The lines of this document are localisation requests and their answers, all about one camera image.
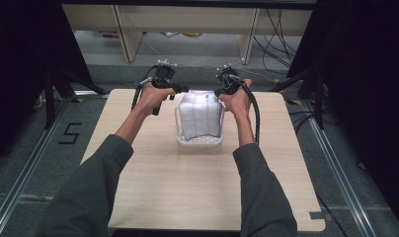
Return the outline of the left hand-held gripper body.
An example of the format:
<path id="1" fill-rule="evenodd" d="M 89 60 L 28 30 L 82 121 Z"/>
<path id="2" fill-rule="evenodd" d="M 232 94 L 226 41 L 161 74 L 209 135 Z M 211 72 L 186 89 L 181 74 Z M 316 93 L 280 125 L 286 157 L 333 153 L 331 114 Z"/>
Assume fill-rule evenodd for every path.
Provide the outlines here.
<path id="1" fill-rule="evenodd" d="M 175 74 L 175 70 L 172 68 L 172 66 L 170 64 L 160 63 L 154 65 L 153 69 L 155 70 L 154 75 L 152 77 L 145 78 L 139 85 L 140 92 L 146 83 L 151 83 L 155 88 L 158 89 L 172 88 L 175 92 L 175 87 L 180 84 L 172 81 L 172 78 Z M 166 100 L 174 100 L 177 95 L 178 94 L 175 92 L 174 95 L 168 96 Z M 152 115 L 157 116 L 160 112 L 160 108 L 161 105 L 158 108 L 155 108 Z"/>

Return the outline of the beige desk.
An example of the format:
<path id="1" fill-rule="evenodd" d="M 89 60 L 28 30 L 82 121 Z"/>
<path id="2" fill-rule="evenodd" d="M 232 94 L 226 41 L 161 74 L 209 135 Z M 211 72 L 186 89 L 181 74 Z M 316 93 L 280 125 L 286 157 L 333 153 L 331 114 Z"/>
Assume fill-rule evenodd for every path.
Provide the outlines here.
<path id="1" fill-rule="evenodd" d="M 75 31 L 116 32 L 123 58 L 134 60 L 144 32 L 229 34 L 237 37 L 242 62 L 249 62 L 254 35 L 304 34 L 309 10 L 64 4 Z"/>

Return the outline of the black metal stand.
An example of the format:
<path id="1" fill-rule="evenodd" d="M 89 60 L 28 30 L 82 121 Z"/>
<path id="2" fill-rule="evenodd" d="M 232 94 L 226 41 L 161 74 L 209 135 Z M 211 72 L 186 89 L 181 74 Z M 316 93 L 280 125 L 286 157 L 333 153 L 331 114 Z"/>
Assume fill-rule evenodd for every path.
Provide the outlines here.
<path id="1" fill-rule="evenodd" d="M 71 99 L 76 95 L 70 85 L 71 82 L 77 82 L 78 84 L 94 91 L 98 95 L 108 94 L 107 90 L 102 89 L 92 82 L 90 75 L 83 77 L 67 69 L 48 66 L 44 75 L 46 128 L 49 128 L 54 123 L 55 119 L 53 89 L 56 89 L 61 99 Z"/>
<path id="2" fill-rule="evenodd" d="M 284 82 L 277 84 L 271 92 L 280 92 L 283 89 L 295 84 L 296 82 L 302 80 L 301 87 L 297 95 L 301 99 L 309 99 L 311 95 L 315 99 L 315 112 L 313 113 L 316 123 L 319 125 L 320 129 L 324 128 L 322 114 L 323 114 L 323 78 L 317 69 L 309 67 L 304 69 L 302 72 L 287 78 Z"/>

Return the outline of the person's right hand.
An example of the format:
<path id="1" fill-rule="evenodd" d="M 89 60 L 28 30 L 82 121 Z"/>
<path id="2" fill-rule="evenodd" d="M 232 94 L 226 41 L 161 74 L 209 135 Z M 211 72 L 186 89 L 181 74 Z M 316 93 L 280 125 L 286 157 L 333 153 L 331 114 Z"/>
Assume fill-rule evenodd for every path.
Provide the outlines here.
<path id="1" fill-rule="evenodd" d="M 245 79 L 244 83 L 234 94 L 221 94 L 219 96 L 219 100 L 226 112 L 230 112 L 236 117 L 246 117 L 249 114 L 252 102 L 247 90 L 251 84 L 251 79 Z"/>

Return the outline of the white cloth with purple trim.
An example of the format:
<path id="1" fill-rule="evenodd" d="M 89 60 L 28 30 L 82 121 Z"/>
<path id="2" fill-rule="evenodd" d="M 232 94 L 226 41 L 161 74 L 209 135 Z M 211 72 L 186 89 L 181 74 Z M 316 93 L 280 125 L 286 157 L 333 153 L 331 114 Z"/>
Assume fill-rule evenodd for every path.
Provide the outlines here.
<path id="1" fill-rule="evenodd" d="M 187 140 L 220 136 L 222 106 L 213 91 L 190 90 L 179 105 L 179 113 Z"/>

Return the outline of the person's left hand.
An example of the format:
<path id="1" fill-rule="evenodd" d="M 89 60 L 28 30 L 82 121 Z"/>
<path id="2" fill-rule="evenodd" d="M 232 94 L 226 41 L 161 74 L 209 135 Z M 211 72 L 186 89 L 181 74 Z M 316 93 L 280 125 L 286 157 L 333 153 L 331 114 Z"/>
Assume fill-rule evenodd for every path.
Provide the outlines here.
<path id="1" fill-rule="evenodd" d="M 158 89 L 151 83 L 146 83 L 141 90 L 138 102 L 133 108 L 133 112 L 137 115 L 150 116 L 155 108 L 158 108 L 168 96 L 174 95 L 172 88 Z"/>

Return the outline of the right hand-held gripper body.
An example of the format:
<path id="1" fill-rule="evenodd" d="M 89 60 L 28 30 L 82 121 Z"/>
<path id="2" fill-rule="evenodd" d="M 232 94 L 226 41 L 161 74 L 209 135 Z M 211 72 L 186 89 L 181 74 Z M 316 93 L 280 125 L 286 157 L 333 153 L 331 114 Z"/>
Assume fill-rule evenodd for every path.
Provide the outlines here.
<path id="1" fill-rule="evenodd" d="M 216 79 L 221 85 L 220 88 L 225 89 L 225 95 L 233 95 L 244 84 L 239 73 L 231 66 L 224 66 L 221 70 L 218 70 Z"/>

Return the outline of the white plastic basket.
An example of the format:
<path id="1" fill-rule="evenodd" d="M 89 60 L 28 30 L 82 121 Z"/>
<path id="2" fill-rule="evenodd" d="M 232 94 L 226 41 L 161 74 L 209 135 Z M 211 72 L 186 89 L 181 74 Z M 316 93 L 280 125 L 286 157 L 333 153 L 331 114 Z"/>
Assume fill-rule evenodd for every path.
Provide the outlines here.
<path id="1" fill-rule="evenodd" d="M 209 147 L 214 148 L 221 144 L 222 135 L 219 136 L 211 136 L 211 135 L 202 135 L 198 137 L 191 138 L 187 140 L 185 138 L 185 134 L 182 128 L 182 119 L 180 110 L 178 107 L 174 109 L 175 114 L 175 123 L 176 123 L 176 137 L 178 143 L 183 147 Z"/>

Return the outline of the aluminium floor rail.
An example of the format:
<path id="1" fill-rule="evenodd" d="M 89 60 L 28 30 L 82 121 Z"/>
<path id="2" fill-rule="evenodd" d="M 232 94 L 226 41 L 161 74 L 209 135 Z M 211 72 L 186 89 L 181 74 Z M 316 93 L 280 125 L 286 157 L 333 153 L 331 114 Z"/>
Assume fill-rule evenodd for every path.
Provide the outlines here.
<path id="1" fill-rule="evenodd" d="M 342 196 L 353 216 L 353 219 L 359 229 L 362 237 L 377 237 L 377 233 L 368 217 L 367 212 L 362 206 L 359 197 L 352 186 L 348 176 L 345 173 L 325 131 L 320 127 L 316 118 L 310 120 L 312 130 L 318 140 L 319 145 L 325 155 L 325 158 L 332 170 L 333 176 L 338 184 Z"/>
<path id="2" fill-rule="evenodd" d="M 55 109 L 53 121 L 43 131 L 36 147 L 21 170 L 21 173 L 18 175 L 10 191 L 5 195 L 3 202 L 0 205 L 0 235 L 3 232 L 9 218 L 11 217 L 17 203 L 19 202 L 21 194 L 28 185 L 33 173 L 35 172 L 35 169 L 40 163 L 40 159 L 46 150 L 46 147 L 50 143 L 62 115 L 70 103 L 71 99 L 62 99 L 60 101 L 58 107 Z"/>

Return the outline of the black curtain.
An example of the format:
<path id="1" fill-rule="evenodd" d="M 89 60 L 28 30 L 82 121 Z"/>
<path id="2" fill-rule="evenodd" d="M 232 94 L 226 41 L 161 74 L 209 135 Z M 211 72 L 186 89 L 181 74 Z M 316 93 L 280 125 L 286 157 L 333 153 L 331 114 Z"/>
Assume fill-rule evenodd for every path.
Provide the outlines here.
<path id="1" fill-rule="evenodd" d="M 62 5 L 55 0 L 0 0 L 0 155 L 47 76 L 95 87 Z"/>
<path id="2" fill-rule="evenodd" d="M 399 221 L 399 0 L 316 0 L 289 72 L 307 68 Z"/>

